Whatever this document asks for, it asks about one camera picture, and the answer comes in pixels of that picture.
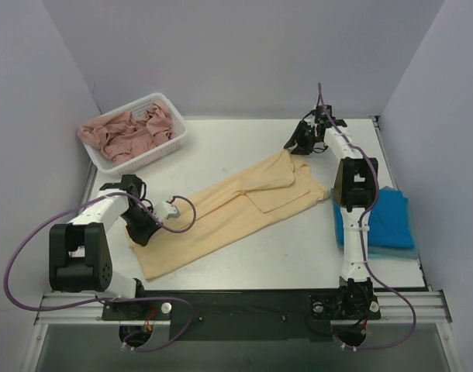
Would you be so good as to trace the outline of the yellow t shirt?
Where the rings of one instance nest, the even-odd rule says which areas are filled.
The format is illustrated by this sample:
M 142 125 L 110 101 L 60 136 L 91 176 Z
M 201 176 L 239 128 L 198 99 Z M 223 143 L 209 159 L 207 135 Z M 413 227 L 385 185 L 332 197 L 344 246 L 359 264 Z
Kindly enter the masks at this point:
M 143 276 L 152 281 L 267 226 L 312 208 L 330 196 L 304 157 L 283 150 L 174 204 L 146 246 L 133 245 Z

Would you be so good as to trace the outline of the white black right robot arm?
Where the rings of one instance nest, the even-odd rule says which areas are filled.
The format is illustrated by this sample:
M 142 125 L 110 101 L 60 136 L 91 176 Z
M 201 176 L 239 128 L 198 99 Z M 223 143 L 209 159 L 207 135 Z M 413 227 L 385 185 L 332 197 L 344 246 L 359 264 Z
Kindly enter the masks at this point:
M 378 200 L 378 161 L 352 143 L 347 124 L 332 117 L 330 105 L 318 104 L 295 127 L 284 148 L 295 155 L 318 153 L 316 145 L 331 150 L 338 159 L 333 200 L 340 207 L 344 237 L 344 263 L 334 307 L 343 317 L 352 317 L 370 304 L 373 285 L 367 268 L 368 220 Z

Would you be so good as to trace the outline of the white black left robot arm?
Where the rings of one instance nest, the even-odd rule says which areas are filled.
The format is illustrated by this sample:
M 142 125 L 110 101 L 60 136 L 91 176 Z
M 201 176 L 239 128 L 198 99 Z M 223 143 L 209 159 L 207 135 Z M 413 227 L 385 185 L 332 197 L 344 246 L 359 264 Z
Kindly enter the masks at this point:
M 146 314 L 148 300 L 137 292 L 138 281 L 114 271 L 106 233 L 117 219 L 126 222 L 130 239 L 145 246 L 161 223 L 175 212 L 166 201 L 143 208 L 146 184 L 134 174 L 99 189 L 98 202 L 49 234 L 49 280 L 55 291 L 96 292 L 121 298 L 120 310 L 130 319 Z

